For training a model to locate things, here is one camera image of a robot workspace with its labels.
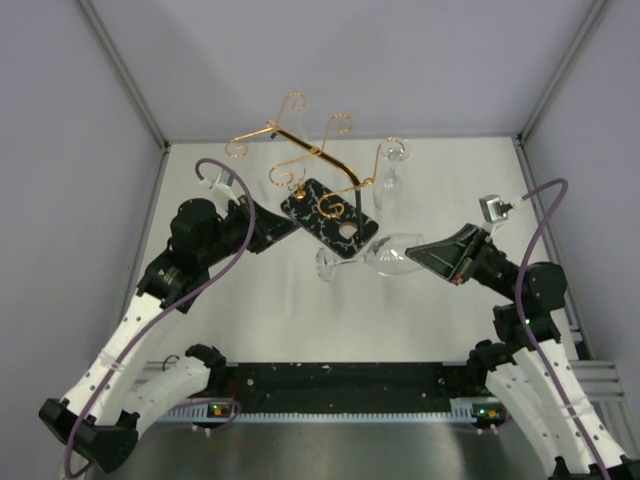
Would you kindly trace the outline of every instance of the enclosure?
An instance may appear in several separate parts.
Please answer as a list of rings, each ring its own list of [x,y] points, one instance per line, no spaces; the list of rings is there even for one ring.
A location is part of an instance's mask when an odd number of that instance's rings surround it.
[[[362,189],[362,211],[383,233],[436,241],[481,222],[485,195],[510,199],[568,180],[534,260],[564,268],[567,306],[553,319],[567,356],[606,372],[585,391],[638,458],[638,19],[633,0],[8,2],[0,15],[5,476],[64,478],[62,446],[38,409],[100,352],[165,248],[179,205],[207,197],[197,160],[225,162],[282,215],[291,192],[268,175],[291,146],[266,135],[250,144],[250,158],[236,159],[227,142],[263,128],[290,92],[309,99],[304,116],[287,121],[311,143],[320,145],[332,115],[349,114],[353,128],[331,133],[326,151],[361,178],[375,178],[382,140],[411,144],[399,167],[404,207],[378,212],[373,187]],[[349,185],[320,160],[308,165],[332,190]],[[353,192],[344,198],[353,203]],[[551,200],[517,212],[496,236],[514,263]],[[319,246],[301,230],[246,255],[187,316],[167,319],[172,329],[148,370],[203,342],[240,364],[453,364],[497,338],[497,296],[480,285],[454,288],[426,271],[388,279],[364,265],[339,267],[323,283]],[[86,478],[387,478],[399,465],[406,478],[545,478],[517,425],[474,436],[393,415],[351,423],[293,415],[211,437],[162,426],[147,435],[122,469]]]

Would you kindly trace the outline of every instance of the glass base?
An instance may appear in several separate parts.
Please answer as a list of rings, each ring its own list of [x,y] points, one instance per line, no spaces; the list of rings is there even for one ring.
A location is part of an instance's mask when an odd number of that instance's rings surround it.
[[[336,268],[336,257],[326,248],[321,248],[316,253],[316,270],[318,276],[325,282],[331,282]]]

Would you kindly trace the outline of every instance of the black joint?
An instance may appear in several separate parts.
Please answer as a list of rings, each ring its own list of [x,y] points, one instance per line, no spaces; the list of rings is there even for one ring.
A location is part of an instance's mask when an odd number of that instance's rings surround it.
[[[505,363],[514,363],[506,345],[484,340],[469,352],[467,378],[473,386],[484,388],[487,373],[495,371],[498,365],[504,365]]]
[[[62,402],[52,398],[44,403],[38,416],[54,436],[66,445],[78,416]],[[113,472],[126,461],[138,442],[138,418],[137,413],[123,411],[115,425],[96,426],[88,419],[83,420],[73,439],[73,450],[105,473]]]
[[[571,473],[562,457],[556,458],[556,468],[549,480],[602,480],[602,473],[597,465],[589,465],[589,473]],[[640,460],[628,460],[621,458],[621,463],[607,469],[609,476],[614,480],[638,480],[640,479]]]
[[[227,365],[227,359],[215,347],[201,344],[192,345],[187,349],[185,355],[202,361],[212,373],[222,373]]]
[[[502,340],[509,352],[515,353],[523,347],[534,350],[534,346],[518,316],[515,305],[493,308],[495,327],[498,338]],[[551,318],[550,313],[539,314],[525,319],[538,342],[555,340],[560,342],[560,331]]]

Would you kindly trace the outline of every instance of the metal frame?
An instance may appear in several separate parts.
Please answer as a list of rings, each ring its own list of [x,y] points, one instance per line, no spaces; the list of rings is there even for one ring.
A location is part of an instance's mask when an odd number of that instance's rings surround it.
[[[114,75],[120,82],[124,93],[127,95],[127,98],[140,117],[140,120],[147,130],[149,130],[149,133],[158,147],[166,150],[169,147],[169,142],[163,135],[158,122],[151,113],[151,109],[142,96],[133,76],[129,72],[129,68],[127,68],[124,60],[122,60],[122,57],[113,43],[111,35],[109,35],[104,23],[100,19],[100,15],[98,15],[98,11],[93,5],[93,2],[91,0],[74,0],[74,3],[78,7],[78,11],[82,18],[87,22],[91,33],[102,49],[107,62],[111,66]]]
[[[162,188],[162,181],[164,180],[164,173],[167,169],[167,163],[169,162],[169,155],[171,153],[171,146],[169,145],[162,154],[162,159],[160,160],[160,165],[158,166],[158,172],[156,173],[156,178],[153,183],[153,190],[151,193],[151,198],[149,199],[149,204],[146,208],[146,213],[144,217],[144,226],[142,227],[142,232],[140,233],[140,237],[138,238],[138,245],[136,247],[136,253],[133,257],[133,265],[131,266],[131,271],[129,275],[129,279],[127,280],[127,287],[122,296],[122,305],[120,306],[120,315],[115,320],[116,325],[117,322],[124,316],[127,308],[129,308],[129,299],[133,295],[133,292],[136,288],[136,283],[138,283],[138,274],[140,273],[142,267],[142,260],[144,257],[144,250],[147,246],[147,240],[149,239],[149,233],[151,232],[151,223],[153,222],[153,215],[156,211],[156,205],[158,204],[158,197],[160,196],[160,189]]]
[[[611,0],[595,0],[591,10],[587,14],[586,18],[582,22],[582,25],[578,29],[578,33],[571,42],[569,49],[566,51],[560,64],[556,68],[555,73],[551,77],[551,80],[545,87],[542,95],[536,102],[533,111],[529,115],[520,138],[523,142],[526,142],[533,134],[536,127],[540,123],[540,120],[549,109],[549,106],[553,103],[556,95],[562,88],[565,80],[573,70],[580,54],[584,51],[585,46],[588,44],[589,39],[596,31],[598,25],[604,18],[608,7],[611,5]]]

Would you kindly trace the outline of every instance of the gray wall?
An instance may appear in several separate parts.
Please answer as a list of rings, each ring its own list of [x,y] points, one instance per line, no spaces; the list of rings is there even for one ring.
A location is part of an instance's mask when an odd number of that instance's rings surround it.
[[[640,420],[640,2],[619,0],[527,145],[538,180],[567,177],[553,227],[595,353]]]
[[[0,14],[0,476],[52,478],[37,418],[113,329],[160,153],[70,0]]]
[[[594,0],[94,0],[163,131],[227,140],[300,90],[313,136],[518,132]]]

